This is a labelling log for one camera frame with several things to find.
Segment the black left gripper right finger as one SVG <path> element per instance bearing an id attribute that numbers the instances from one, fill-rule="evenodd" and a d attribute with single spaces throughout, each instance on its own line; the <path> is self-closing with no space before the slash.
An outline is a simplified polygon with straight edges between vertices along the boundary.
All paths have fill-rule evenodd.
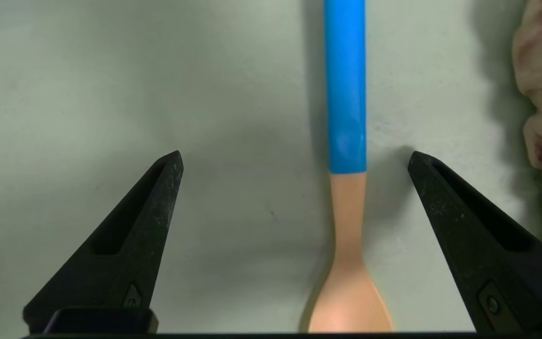
<path id="1" fill-rule="evenodd" d="M 542 242 L 435 157 L 408 172 L 478 335 L 542 339 Z"/>

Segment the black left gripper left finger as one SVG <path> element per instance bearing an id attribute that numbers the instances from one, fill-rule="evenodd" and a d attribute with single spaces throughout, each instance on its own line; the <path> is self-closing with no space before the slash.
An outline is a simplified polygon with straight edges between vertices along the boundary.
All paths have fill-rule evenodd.
<path id="1" fill-rule="evenodd" d="M 156 332 L 153 290 L 183 175 L 156 160 L 24 307 L 30 332 Z"/>

